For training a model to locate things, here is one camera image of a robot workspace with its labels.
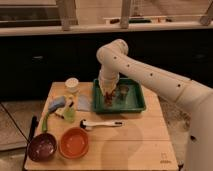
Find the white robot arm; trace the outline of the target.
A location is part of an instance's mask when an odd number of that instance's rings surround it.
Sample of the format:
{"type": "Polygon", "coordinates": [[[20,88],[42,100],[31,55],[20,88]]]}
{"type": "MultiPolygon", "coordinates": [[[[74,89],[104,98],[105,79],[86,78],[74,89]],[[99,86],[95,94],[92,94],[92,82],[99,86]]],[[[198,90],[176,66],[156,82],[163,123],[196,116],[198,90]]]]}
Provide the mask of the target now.
{"type": "Polygon", "coordinates": [[[213,171],[213,88],[134,60],[128,56],[128,50],[128,44],[122,39],[97,50],[102,94],[111,95],[119,74],[123,74],[188,113],[191,123],[181,171],[213,171]]]}

